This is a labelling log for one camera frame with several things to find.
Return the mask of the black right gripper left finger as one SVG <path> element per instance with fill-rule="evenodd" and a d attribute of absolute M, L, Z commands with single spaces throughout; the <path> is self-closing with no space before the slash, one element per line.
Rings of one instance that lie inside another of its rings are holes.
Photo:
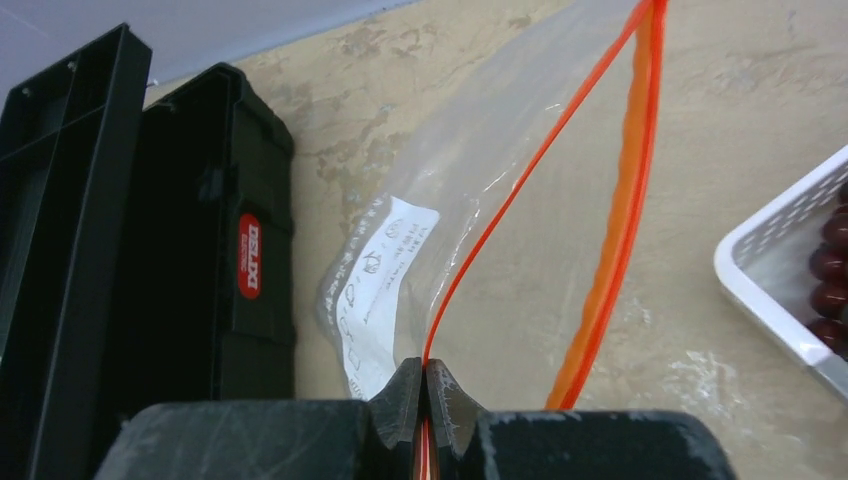
<path fill-rule="evenodd" d="M 238 400 L 148 407 L 98 479 L 410 479 L 422 365 L 407 358 L 371 400 Z"/>

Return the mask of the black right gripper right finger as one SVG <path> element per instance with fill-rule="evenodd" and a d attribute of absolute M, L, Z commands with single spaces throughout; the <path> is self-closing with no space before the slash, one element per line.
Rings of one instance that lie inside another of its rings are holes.
<path fill-rule="evenodd" d="M 734 479 L 713 433 L 667 410 L 489 411 L 440 360 L 426 367 L 439 479 Z"/>

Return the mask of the clear zip bag orange zipper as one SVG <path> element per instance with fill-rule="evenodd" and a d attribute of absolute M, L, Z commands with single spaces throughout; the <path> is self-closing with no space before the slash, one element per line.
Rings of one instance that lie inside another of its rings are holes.
<path fill-rule="evenodd" d="M 484 410 L 567 410 L 600 350 L 650 179 L 668 5 L 576 1 L 410 137 L 316 295 L 369 479 L 448 477 Z"/>

